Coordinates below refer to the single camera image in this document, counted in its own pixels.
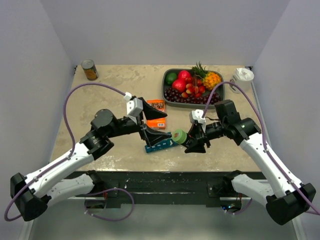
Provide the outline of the teal weekly pill organizer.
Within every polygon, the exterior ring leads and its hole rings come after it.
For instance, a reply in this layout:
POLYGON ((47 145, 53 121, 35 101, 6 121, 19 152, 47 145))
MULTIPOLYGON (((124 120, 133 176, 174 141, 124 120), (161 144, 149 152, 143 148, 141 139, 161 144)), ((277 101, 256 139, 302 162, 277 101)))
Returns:
POLYGON ((168 138, 168 139, 162 140, 161 142, 153 146, 145 145, 144 149, 145 149, 145 152, 148 154, 148 153, 153 153, 161 150, 166 150, 176 146, 178 146, 178 144, 175 141, 173 141, 171 138, 168 138))

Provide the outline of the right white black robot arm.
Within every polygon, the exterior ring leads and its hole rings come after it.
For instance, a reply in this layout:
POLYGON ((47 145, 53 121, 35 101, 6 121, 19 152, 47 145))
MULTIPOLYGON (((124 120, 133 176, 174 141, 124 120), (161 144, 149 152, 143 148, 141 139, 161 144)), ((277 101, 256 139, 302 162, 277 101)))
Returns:
POLYGON ((182 141, 185 153, 205 153, 211 140, 227 137, 251 157, 269 184, 265 186, 235 170, 221 184, 227 196, 240 193, 250 197, 279 225, 306 213, 316 195, 315 187, 303 183, 283 164, 266 143, 264 132, 253 119, 241 119, 233 101, 223 100, 214 107, 218 120, 211 124, 206 123, 203 110, 189 114, 191 128, 182 141))

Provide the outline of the green black pill bottle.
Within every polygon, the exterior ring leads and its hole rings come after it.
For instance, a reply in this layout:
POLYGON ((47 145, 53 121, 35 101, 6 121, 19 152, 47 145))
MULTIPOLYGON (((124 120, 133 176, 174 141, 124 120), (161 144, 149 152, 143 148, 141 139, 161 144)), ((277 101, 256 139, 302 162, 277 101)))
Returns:
POLYGON ((172 133, 172 140, 182 146, 189 146, 191 143, 190 136, 182 129, 176 129, 172 133))

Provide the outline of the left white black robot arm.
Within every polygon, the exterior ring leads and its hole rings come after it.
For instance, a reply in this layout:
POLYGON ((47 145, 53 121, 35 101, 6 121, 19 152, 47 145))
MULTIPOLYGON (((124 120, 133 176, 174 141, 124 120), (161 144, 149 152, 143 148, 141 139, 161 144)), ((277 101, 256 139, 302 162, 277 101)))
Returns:
POLYGON ((97 177, 91 174, 83 174, 79 179, 66 177, 105 155, 114 146, 111 138, 139 133, 151 147, 171 137, 144 123, 144 120, 165 118, 167 114, 150 106, 142 97, 132 97, 126 103, 126 110, 127 115, 122 118, 116 118, 109 109, 99 110, 90 123, 90 131, 79 142, 73 142, 68 152, 39 170, 27 175, 18 172, 10 178, 10 204, 17 207, 24 221, 38 218, 66 194, 99 196, 104 184, 97 177))

